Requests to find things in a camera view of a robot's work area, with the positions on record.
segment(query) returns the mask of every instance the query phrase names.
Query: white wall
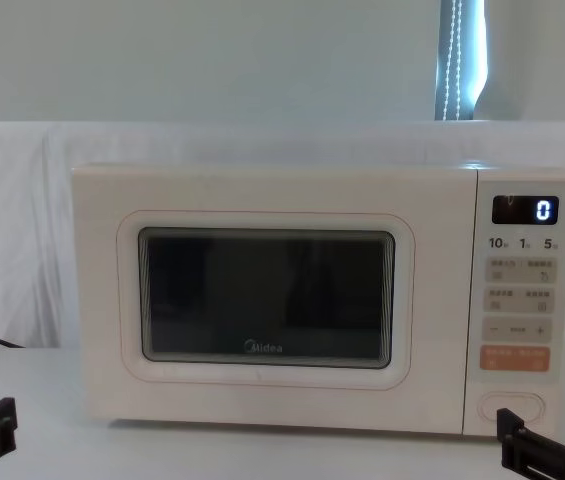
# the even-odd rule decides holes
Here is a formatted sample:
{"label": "white wall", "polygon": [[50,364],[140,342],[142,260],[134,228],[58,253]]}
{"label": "white wall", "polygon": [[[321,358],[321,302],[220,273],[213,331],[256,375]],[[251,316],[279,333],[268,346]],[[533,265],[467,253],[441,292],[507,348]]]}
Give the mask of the white wall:
{"label": "white wall", "polygon": [[565,120],[565,1],[486,1],[489,79],[475,117]]}
{"label": "white wall", "polygon": [[433,119],[439,8],[0,0],[0,120]]}

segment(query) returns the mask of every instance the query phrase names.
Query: number 0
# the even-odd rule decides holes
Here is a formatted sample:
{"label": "number 0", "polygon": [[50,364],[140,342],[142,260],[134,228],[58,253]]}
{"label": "number 0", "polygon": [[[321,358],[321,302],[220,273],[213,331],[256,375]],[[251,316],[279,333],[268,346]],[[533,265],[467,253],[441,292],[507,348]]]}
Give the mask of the number 0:
{"label": "number 0", "polygon": [[548,200],[540,200],[535,211],[535,218],[541,222],[546,222],[551,218],[551,202]]}

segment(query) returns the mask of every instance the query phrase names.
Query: midea logo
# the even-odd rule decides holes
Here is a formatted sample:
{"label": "midea logo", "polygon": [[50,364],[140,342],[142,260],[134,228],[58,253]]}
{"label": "midea logo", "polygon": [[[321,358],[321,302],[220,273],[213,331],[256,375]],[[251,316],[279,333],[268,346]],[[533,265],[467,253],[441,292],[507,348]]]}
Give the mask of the midea logo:
{"label": "midea logo", "polygon": [[244,353],[282,353],[282,345],[258,343],[257,340],[249,338],[244,342]]}

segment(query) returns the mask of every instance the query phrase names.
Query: door release button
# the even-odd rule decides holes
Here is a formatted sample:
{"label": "door release button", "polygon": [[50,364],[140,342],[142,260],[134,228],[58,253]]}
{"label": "door release button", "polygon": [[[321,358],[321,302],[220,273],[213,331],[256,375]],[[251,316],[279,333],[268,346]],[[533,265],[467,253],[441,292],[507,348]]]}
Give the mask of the door release button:
{"label": "door release button", "polygon": [[544,402],[533,393],[491,392],[480,398],[478,414],[485,420],[495,422],[500,408],[508,408],[525,422],[532,423],[544,415]]}

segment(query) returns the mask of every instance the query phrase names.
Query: white fabric backdrop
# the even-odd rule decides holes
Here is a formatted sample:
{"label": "white fabric backdrop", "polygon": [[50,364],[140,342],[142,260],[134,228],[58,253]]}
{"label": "white fabric backdrop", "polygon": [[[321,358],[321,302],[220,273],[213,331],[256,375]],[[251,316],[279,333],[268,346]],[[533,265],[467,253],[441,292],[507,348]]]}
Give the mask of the white fabric backdrop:
{"label": "white fabric backdrop", "polygon": [[0,337],[77,346],[70,168],[125,163],[565,166],[565,124],[423,123],[358,132],[0,124]]}

